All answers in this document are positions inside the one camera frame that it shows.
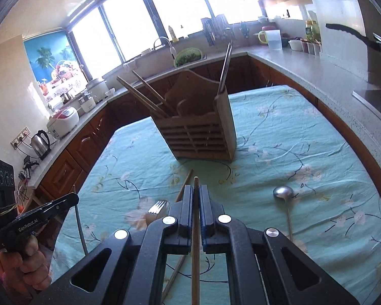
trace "plastic pitcher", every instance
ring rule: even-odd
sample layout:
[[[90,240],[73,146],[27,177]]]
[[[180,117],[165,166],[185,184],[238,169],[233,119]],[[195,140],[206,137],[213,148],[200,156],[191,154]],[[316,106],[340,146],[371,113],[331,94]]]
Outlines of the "plastic pitcher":
[[[281,42],[281,31],[278,29],[274,29],[271,31],[261,31],[258,34],[258,39],[268,45],[269,49],[272,50],[281,50],[282,42]]]

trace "light blue tablecloth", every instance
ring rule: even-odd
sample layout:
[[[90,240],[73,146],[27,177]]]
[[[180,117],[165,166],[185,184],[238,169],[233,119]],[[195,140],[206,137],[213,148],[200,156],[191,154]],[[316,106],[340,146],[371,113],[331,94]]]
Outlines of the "light blue tablecloth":
[[[88,249],[114,230],[145,228],[158,199],[174,201],[189,169],[207,184],[212,200],[247,227],[287,234],[285,205],[274,187],[291,186],[295,244],[351,292],[371,304],[381,292],[381,199],[358,157],[332,125],[288,86],[230,95],[237,133],[232,163],[180,160],[151,118],[120,128],[79,191]],[[74,210],[56,242],[55,281],[83,257]],[[201,250],[201,303],[229,304],[223,254]],[[178,256],[169,256],[175,267]],[[189,303],[190,258],[164,303]],[[165,282],[172,269],[167,267]]]

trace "rice cooker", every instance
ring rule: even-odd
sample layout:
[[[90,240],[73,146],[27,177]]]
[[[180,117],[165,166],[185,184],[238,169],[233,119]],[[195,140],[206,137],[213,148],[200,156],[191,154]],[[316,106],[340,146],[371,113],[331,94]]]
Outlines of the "rice cooker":
[[[73,107],[57,111],[47,124],[48,131],[51,135],[60,139],[68,134],[78,123],[79,115]]]
[[[102,77],[89,81],[86,88],[96,103],[104,99],[106,92],[109,90],[106,81]]]

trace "green basket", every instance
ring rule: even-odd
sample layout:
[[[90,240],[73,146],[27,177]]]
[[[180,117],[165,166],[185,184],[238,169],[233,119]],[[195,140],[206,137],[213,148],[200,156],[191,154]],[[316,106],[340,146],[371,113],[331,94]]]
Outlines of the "green basket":
[[[201,60],[203,53],[198,48],[187,48],[179,52],[173,62],[175,67],[183,66],[187,63]]]

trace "power outlet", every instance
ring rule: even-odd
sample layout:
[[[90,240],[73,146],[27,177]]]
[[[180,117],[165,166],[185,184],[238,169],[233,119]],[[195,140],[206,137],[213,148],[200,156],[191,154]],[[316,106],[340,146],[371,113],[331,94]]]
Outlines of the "power outlet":
[[[17,135],[17,137],[12,140],[10,143],[12,145],[12,147],[14,148],[14,150],[17,149],[17,147],[19,146],[19,144],[29,135],[29,129],[28,127],[26,126],[20,134]]]

